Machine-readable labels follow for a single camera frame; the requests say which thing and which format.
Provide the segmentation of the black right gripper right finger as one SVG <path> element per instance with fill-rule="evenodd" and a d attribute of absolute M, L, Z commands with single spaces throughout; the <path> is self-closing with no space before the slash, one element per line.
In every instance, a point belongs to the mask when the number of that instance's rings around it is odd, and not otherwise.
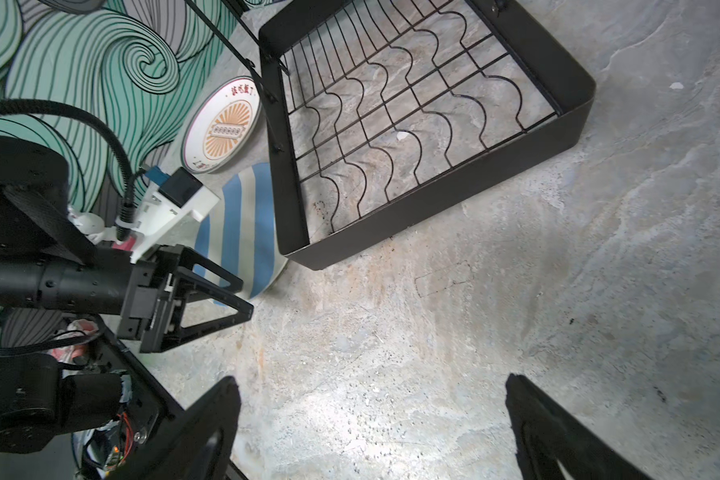
<path fill-rule="evenodd" d="M 505 405 L 524 479 L 646 479 L 524 375 L 505 383 Z"/>

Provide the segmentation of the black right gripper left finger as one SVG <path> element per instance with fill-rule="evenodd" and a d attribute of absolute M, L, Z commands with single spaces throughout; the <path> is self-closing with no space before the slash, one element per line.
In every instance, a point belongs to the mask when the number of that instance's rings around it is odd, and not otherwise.
<path fill-rule="evenodd" d="M 238 385 L 226 376 L 109 477 L 240 479 L 231 461 L 240 410 Z"/>

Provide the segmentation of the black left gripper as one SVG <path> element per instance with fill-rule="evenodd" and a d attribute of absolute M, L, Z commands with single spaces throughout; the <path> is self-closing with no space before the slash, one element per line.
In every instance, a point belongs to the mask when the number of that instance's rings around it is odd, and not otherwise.
<path fill-rule="evenodd" d="M 182 245 L 161 246 L 136 263 L 110 248 L 91 265 L 49 254 L 0 256 L 1 307 L 118 314 L 118 336 L 140 338 L 142 353 L 167 352 L 249 321 L 253 306 L 239 296 L 243 286 Z"/>

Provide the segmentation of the blue white striped plate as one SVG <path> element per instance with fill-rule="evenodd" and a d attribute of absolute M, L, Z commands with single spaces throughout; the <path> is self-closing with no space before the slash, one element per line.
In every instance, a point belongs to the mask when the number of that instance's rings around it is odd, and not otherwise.
<path fill-rule="evenodd" d="M 200 223 L 194 249 L 241 279 L 239 296 L 250 300 L 287 264 L 277 243 L 270 165 L 254 164 L 235 174 L 219 198 Z"/>

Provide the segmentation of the orange sunburst plate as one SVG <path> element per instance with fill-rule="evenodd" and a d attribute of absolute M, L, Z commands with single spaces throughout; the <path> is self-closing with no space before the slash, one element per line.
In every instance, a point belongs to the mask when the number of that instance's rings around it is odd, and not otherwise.
<path fill-rule="evenodd" d="M 182 142 L 182 166 L 193 174 L 214 172 L 242 149 L 262 112 L 251 77 L 235 77 L 216 89 L 193 116 Z"/>

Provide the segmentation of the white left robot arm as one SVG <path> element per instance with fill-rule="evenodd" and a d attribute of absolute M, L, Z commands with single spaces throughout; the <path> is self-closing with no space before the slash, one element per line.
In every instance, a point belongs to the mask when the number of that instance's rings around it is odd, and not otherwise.
<path fill-rule="evenodd" d="M 67 218 L 67 178 L 57 152 L 0 136 L 0 307 L 62 312 L 95 325 L 90 334 L 0 353 L 0 452 L 35 452 L 58 435 L 123 418 L 130 375 L 64 375 L 55 349 L 121 337 L 164 352 L 253 313 L 242 281 L 228 272 L 221 285 L 198 276 L 196 266 L 221 269 L 188 247 L 161 246 L 132 262 L 126 251 L 93 245 Z"/>

